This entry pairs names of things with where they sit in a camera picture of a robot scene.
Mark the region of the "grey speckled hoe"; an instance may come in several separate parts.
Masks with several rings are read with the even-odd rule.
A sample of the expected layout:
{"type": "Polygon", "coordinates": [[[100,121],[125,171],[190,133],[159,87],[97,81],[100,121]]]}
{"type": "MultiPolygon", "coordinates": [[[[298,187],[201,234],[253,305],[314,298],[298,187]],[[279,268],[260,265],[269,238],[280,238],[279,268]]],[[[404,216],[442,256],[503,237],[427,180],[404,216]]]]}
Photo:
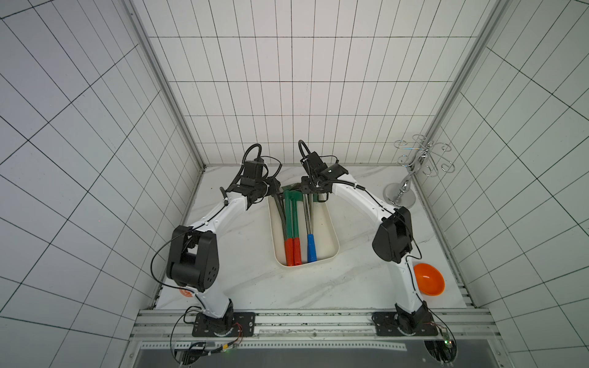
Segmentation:
{"type": "Polygon", "coordinates": [[[276,208],[278,210],[278,214],[279,214],[279,219],[281,221],[281,225],[282,225],[282,234],[283,234],[283,240],[286,241],[287,240],[287,228],[286,228],[286,218],[285,218],[285,208],[284,208],[284,203],[282,201],[282,197],[280,194],[274,194],[272,196],[272,198],[274,199],[276,208]]]}

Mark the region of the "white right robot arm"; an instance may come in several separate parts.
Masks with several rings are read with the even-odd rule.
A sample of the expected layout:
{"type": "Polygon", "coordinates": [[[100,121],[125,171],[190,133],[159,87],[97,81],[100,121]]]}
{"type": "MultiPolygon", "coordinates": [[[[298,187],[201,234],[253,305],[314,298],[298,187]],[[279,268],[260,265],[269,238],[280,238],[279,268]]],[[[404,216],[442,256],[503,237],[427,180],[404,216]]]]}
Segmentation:
{"type": "Polygon", "coordinates": [[[410,211],[378,199],[339,163],[329,166],[305,141],[298,142],[301,164],[306,172],[302,177],[302,192],[336,196],[364,214],[376,229],[372,249],[376,256],[388,263],[395,291],[394,325],[405,336],[414,336],[423,326],[433,322],[432,313],[418,288],[412,254],[414,231],[410,211]]]}

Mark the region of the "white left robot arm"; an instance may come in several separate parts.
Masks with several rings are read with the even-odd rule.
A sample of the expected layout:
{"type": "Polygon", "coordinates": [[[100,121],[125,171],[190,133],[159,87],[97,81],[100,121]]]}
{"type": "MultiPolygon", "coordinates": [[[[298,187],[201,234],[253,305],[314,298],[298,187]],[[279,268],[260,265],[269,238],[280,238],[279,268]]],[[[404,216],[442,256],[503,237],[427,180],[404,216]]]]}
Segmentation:
{"type": "Polygon", "coordinates": [[[228,187],[221,187],[222,202],[198,222],[179,225],[170,241],[160,247],[168,249],[165,280],[153,279],[163,288],[190,293],[199,303],[196,320],[219,336],[227,335],[235,324],[233,302],[214,286],[220,271],[218,237],[248,209],[280,187],[277,176],[269,173],[262,145],[246,149],[239,171],[228,187]]]}

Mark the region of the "green hoe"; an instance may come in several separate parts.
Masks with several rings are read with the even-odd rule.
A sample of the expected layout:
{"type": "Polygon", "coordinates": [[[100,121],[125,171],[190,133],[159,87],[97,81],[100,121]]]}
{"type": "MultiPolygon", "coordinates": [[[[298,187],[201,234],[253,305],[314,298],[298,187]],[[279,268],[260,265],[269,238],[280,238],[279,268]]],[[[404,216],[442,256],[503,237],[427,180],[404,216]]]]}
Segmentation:
{"type": "Polygon", "coordinates": [[[291,199],[290,192],[284,191],[284,213],[285,213],[285,257],[288,266],[295,265],[294,240],[292,236],[291,222],[291,199]]]}
{"type": "Polygon", "coordinates": [[[291,220],[292,220],[292,234],[294,245],[294,264],[302,264],[302,250],[299,237],[299,223],[298,223],[298,200],[301,198],[301,193],[292,190],[289,194],[291,200],[291,220]]]}

